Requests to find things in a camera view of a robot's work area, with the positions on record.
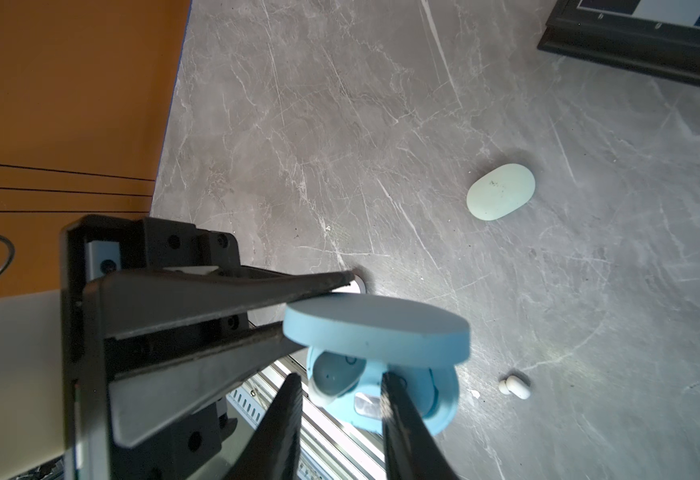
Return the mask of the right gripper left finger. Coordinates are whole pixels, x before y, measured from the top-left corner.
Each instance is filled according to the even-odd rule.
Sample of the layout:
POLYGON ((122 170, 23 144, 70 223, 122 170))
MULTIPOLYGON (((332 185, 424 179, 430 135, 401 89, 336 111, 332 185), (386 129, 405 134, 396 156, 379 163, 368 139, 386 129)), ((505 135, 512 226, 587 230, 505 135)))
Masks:
POLYGON ((226 479, 297 479, 302 407, 301 377, 291 373, 226 479))

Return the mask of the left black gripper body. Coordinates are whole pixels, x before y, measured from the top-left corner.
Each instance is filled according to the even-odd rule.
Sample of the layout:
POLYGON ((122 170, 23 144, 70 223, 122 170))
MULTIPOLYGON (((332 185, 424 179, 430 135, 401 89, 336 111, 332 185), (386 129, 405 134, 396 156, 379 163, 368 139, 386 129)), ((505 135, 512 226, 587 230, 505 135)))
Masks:
POLYGON ((123 370, 211 345, 248 328, 245 313, 124 340, 105 339, 84 315, 88 283, 138 268, 238 267, 231 233, 145 217, 88 215, 61 240, 62 350, 68 479, 187 479, 222 450, 237 426, 221 399, 134 448, 117 445, 109 426, 107 381, 123 370))

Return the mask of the blue earbud case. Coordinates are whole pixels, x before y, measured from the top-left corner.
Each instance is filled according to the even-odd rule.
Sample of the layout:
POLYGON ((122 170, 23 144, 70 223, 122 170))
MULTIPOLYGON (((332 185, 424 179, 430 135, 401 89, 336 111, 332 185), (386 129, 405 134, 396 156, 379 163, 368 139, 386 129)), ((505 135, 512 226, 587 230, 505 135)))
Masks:
POLYGON ((459 315, 412 300, 331 293, 288 304, 283 330, 308 349, 310 400, 342 422, 381 433, 386 373, 402 380, 431 434, 456 416, 456 367, 471 353, 470 325, 459 315))

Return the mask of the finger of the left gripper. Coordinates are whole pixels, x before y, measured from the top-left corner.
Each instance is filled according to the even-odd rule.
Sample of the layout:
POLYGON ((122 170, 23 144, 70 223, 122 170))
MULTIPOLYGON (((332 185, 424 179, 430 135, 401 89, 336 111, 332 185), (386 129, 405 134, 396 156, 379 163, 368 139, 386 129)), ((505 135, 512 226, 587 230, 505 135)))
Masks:
POLYGON ((109 384, 115 443, 136 447, 304 348, 281 322, 244 330, 178 358, 119 373, 109 384))
POLYGON ((236 276, 165 269, 116 271, 84 290, 87 326, 124 339, 321 296, 355 280, 351 271, 286 275, 240 267, 236 276))

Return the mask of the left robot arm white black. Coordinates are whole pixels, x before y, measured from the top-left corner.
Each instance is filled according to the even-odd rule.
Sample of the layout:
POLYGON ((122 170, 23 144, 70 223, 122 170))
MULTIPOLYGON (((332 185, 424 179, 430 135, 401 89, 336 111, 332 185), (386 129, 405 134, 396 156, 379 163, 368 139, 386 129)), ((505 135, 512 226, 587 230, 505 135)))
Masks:
POLYGON ((246 266, 230 233, 88 215, 61 233, 61 287, 0 300, 0 479, 61 458, 68 479, 185 479, 237 424, 226 394, 298 350, 251 311, 350 271, 246 266))

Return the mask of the mint green earbud case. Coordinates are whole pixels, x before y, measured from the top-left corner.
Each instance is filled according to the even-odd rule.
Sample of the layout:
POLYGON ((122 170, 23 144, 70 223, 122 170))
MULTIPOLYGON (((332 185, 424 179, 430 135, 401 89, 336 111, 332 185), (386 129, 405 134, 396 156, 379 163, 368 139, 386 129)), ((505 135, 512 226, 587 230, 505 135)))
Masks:
POLYGON ((494 221, 524 206, 535 189, 536 179, 530 169, 521 164, 505 164, 470 187, 466 204, 474 217, 494 221))

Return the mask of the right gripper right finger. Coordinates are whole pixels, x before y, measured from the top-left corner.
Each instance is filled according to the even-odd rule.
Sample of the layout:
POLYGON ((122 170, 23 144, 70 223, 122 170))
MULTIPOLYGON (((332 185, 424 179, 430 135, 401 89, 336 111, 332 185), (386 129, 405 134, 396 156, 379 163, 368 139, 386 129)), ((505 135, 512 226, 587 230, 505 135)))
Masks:
POLYGON ((382 425, 388 479, 457 479, 410 399, 402 378, 382 377, 382 425))

